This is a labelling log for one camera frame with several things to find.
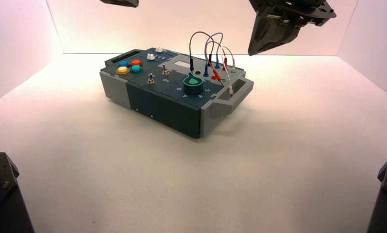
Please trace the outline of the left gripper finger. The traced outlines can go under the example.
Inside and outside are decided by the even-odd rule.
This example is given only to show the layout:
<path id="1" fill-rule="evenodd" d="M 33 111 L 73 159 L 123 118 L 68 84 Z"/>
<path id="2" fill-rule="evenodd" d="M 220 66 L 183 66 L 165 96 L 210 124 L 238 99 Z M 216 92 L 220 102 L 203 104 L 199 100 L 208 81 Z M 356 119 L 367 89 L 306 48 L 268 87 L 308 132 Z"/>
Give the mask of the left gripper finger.
<path id="1" fill-rule="evenodd" d="M 139 6 L 139 0 L 101 0 L 101 2 L 111 5 L 119 5 L 133 8 L 137 8 Z"/>

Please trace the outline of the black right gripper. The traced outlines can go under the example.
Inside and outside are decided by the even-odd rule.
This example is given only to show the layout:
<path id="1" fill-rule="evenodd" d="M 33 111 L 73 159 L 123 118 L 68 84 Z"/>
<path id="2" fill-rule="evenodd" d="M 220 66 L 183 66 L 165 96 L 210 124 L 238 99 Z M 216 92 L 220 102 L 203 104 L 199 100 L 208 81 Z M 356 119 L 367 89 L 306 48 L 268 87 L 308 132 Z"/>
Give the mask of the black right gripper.
<path id="1" fill-rule="evenodd" d="M 301 29 L 298 24 L 322 26 L 337 16 L 325 0 L 251 0 L 250 4 L 257 16 L 249 56 L 292 42 Z"/>

